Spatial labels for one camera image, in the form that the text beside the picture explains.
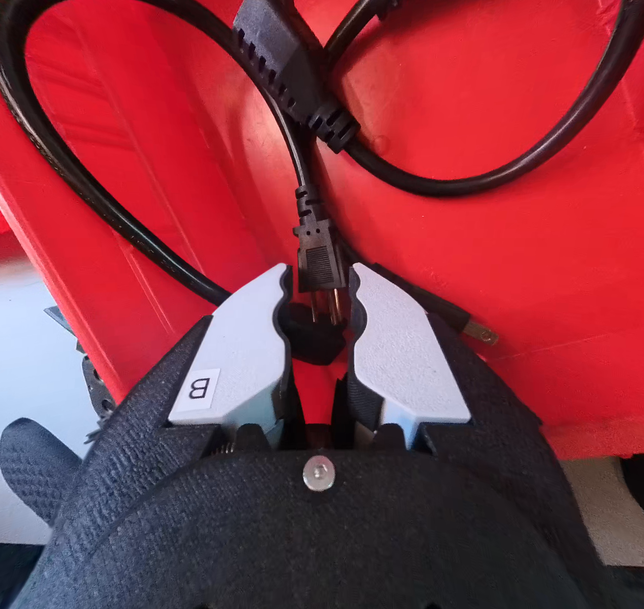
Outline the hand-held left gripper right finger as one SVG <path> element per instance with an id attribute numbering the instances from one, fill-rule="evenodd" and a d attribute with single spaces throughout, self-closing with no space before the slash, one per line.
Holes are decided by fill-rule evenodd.
<path id="1" fill-rule="evenodd" d="M 437 451 L 432 433 L 468 433 L 473 416 L 423 307 L 365 264 L 350 268 L 348 368 L 337 383 L 331 441 L 357 449 Z"/>

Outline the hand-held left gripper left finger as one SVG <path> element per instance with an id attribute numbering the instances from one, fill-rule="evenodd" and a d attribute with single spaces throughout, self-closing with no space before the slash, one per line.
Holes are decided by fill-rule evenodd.
<path id="1" fill-rule="evenodd" d="M 168 416 L 171 425 L 219 425 L 234 442 L 241 426 L 256 424 L 278 449 L 293 414 L 285 333 L 292 278 L 292 267 L 279 263 L 214 311 Z"/>

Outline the red plastic bin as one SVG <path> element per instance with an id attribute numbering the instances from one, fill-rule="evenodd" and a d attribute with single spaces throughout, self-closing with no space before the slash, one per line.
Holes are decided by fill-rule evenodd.
<path id="1" fill-rule="evenodd" d="M 488 172 L 568 110 L 620 0 L 407 0 L 332 78 L 376 154 Z M 296 176 L 277 123 L 221 48 L 130 0 L 71 0 L 30 31 L 37 97 L 116 199 L 223 288 L 296 264 Z M 643 449 L 643 51 L 558 155 L 508 186 L 409 195 L 324 144 L 312 172 L 351 246 L 467 310 L 468 340 L 563 459 Z M 104 223 L 1 101 L 1 211 L 117 401 L 204 314 Z"/>

